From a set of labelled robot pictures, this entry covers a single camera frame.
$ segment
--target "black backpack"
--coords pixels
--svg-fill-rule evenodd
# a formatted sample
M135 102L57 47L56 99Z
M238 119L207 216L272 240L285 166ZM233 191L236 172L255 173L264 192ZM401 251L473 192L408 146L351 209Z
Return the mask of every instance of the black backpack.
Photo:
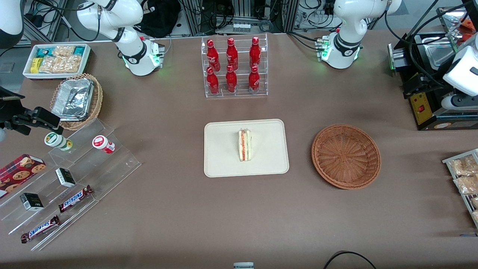
M143 20L134 29L151 37L169 35L178 20L181 5L178 0L144 0Z

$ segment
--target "brown tablecloth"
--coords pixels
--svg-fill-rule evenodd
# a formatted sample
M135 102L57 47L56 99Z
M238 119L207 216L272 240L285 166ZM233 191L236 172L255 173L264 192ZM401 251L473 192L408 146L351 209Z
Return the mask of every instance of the brown tablecloth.
M458 237L476 230L441 160L478 147L477 132L416 131L388 67L393 36L368 32L345 70L318 63L285 34L268 37L270 93L252 100L206 100L200 38L173 40L164 68L146 77L125 68L113 43L91 43L89 72L104 91L100 118L143 165L40 252L0 223L0 268L224 269L253 261L257 269L312 269L340 250L382 269L476 268L477 241ZM25 79L24 106L48 108L57 84ZM285 123L287 173L204 175L207 123L270 118ZM361 128L379 146L382 169L365 189L339 190L312 164L313 138L335 123ZM46 154L46 133L9 131L0 166ZM339 257L329 268L360 266Z

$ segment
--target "bread slice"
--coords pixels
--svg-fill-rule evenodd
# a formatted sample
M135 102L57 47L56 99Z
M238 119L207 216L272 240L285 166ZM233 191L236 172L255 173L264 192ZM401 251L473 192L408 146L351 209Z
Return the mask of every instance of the bread slice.
M252 159L252 135L249 129L239 131L239 159L241 162Z

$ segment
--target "snickers bar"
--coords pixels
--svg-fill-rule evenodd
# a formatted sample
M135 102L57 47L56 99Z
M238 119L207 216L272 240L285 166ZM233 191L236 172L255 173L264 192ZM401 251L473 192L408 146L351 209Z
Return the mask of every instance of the snickers bar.
M69 207L74 206L76 203L78 203L80 200L82 200L92 192L93 190L89 185L86 188L83 188L79 193L73 195L73 197L58 206L58 208L60 208L60 212L65 212Z
M51 227L55 225L60 225L60 219L58 218L57 215L55 215L53 219L31 230L29 233L23 234L21 238L22 244L27 243L28 241L32 240L35 236L45 232L46 230L50 229Z

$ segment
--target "small black box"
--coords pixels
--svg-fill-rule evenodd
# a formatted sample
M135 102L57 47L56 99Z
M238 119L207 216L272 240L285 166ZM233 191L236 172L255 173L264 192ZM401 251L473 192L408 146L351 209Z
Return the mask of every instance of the small black box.
M75 180L73 179L73 176L71 175L69 170L65 168L58 168L55 172L56 176L58 177L58 180L60 181L60 184L69 188L75 186Z
M40 201L38 194L25 192L20 195L20 200L26 210L40 211L43 208L42 201Z

